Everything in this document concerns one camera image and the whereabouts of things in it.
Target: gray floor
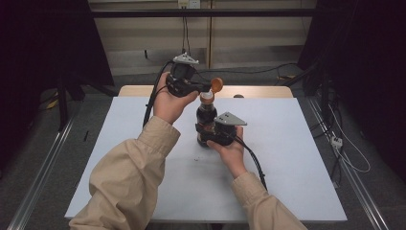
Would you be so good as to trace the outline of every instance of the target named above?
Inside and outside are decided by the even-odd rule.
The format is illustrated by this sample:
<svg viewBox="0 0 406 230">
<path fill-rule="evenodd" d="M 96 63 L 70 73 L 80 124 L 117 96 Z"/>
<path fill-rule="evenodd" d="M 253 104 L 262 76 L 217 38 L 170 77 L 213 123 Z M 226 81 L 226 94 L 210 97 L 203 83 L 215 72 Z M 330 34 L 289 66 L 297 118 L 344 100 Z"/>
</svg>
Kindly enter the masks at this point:
<svg viewBox="0 0 406 230">
<path fill-rule="evenodd" d="M 233 71 L 265 71 L 271 66 L 257 68 L 235 68 Z M 300 70 L 293 66 L 283 67 L 280 75 L 296 75 Z M 273 85 L 282 83 L 277 80 L 277 71 L 263 73 L 205 73 L 205 78 L 221 77 L 226 84 L 248 85 Z M 155 74 L 137 76 L 121 76 L 115 78 L 115 89 L 125 84 L 150 84 L 154 81 Z M 29 213 L 29 218 L 24 226 L 26 229 L 67 229 L 67 220 L 63 217 L 70 199 L 75 192 L 75 186 L 80 179 L 87 159 L 96 143 L 102 128 L 103 119 L 108 111 L 111 98 L 104 96 L 92 88 L 84 87 L 87 92 L 83 102 L 69 102 L 70 111 L 79 107 L 78 116 L 75 118 L 72 129 L 56 159 L 52 171 L 41 190 L 39 198 L 35 201 L 34 209 Z M 308 103 L 308 98 L 303 95 L 301 85 L 297 83 L 292 87 L 294 96 L 298 99 L 304 116 L 311 127 L 318 123 Z M 403 229 L 406 226 L 406 186 L 389 169 L 379 157 L 374 145 L 363 139 L 360 128 L 347 112 L 345 105 L 341 104 L 340 110 L 344 117 L 344 129 L 351 141 L 360 148 L 369 159 L 372 169 L 367 173 L 359 173 L 362 181 L 370 192 L 378 209 L 381 211 L 385 222 L 391 229 Z M 57 108 L 38 111 L 29 136 L 3 173 L 0 182 L 0 229 L 6 229 L 14 217 L 18 206 L 33 183 L 41 164 L 46 158 L 48 150 L 56 137 L 58 129 Z M 319 128 L 313 131 L 320 133 Z M 331 152 L 325 137 L 315 139 L 319 152 L 330 172 L 335 157 Z M 345 150 L 354 166 L 364 168 L 365 162 L 359 154 L 345 142 Z M 338 180 L 338 171 L 334 181 Z M 365 207 L 360 202 L 350 181 L 344 173 L 340 187 L 336 192 L 342 201 L 348 221 L 339 223 L 306 223 L 310 229 L 374 229 L 372 222 L 366 215 Z"/>
</svg>

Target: beige jacket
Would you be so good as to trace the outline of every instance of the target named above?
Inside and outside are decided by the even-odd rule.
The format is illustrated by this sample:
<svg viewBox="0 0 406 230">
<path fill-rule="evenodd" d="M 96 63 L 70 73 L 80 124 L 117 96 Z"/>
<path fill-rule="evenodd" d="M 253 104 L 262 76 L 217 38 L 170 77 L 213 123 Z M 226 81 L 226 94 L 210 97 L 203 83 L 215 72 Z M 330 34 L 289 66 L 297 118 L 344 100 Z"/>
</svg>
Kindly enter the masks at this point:
<svg viewBox="0 0 406 230">
<path fill-rule="evenodd" d="M 69 222 L 71 229 L 145 229 L 164 178 L 165 158 L 179 136 L 173 126 L 152 117 L 138 139 L 107 153 L 92 171 L 92 198 Z M 251 229 L 305 229 L 253 173 L 241 175 L 232 186 Z"/>
</svg>

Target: bottle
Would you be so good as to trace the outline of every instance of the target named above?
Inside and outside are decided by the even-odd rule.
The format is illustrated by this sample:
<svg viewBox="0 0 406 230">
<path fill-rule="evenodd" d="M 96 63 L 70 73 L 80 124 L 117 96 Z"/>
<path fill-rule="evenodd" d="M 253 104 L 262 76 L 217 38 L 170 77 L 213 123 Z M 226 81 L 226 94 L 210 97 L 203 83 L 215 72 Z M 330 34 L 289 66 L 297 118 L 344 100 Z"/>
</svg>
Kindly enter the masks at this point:
<svg viewBox="0 0 406 230">
<path fill-rule="evenodd" d="M 213 104 L 213 91 L 200 93 L 200 102 L 201 104 L 196 111 L 197 125 L 205 132 L 214 134 L 214 118 L 217 116 L 217 110 Z M 197 143 L 200 146 L 207 147 L 207 135 L 210 134 L 197 133 Z"/>
</svg>

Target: cuff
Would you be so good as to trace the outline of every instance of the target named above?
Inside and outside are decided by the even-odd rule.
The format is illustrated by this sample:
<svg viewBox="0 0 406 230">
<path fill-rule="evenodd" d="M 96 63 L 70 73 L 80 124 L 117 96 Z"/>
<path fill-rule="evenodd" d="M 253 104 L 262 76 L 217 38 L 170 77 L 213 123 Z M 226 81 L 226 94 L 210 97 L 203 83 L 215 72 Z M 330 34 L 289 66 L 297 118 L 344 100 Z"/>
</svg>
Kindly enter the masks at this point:
<svg viewBox="0 0 406 230">
<path fill-rule="evenodd" d="M 138 140 L 168 156 L 180 137 L 180 132 L 166 121 L 153 116 L 144 126 Z"/>
<path fill-rule="evenodd" d="M 237 177 L 232 184 L 234 194 L 241 205 L 249 205 L 256 197 L 267 194 L 259 178 L 253 172 L 246 172 Z"/>
</svg>

